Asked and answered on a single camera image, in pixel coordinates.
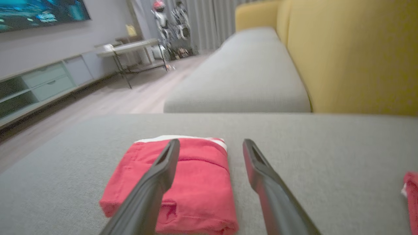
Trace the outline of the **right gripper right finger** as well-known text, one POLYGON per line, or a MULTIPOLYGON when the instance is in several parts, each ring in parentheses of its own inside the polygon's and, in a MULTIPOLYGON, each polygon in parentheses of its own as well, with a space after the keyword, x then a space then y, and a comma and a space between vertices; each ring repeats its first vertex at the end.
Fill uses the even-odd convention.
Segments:
POLYGON ((320 235, 320 230, 263 156, 256 143, 251 139, 245 139, 242 151, 249 183, 260 200, 267 233, 320 235))

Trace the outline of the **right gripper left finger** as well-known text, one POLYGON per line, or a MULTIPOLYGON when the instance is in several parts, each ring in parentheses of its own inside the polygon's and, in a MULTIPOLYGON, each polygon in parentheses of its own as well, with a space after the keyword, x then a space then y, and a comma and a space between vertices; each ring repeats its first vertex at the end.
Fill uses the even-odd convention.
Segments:
POLYGON ((174 181, 179 151, 179 140, 170 140, 100 232, 101 235, 155 234, 163 195, 174 181))

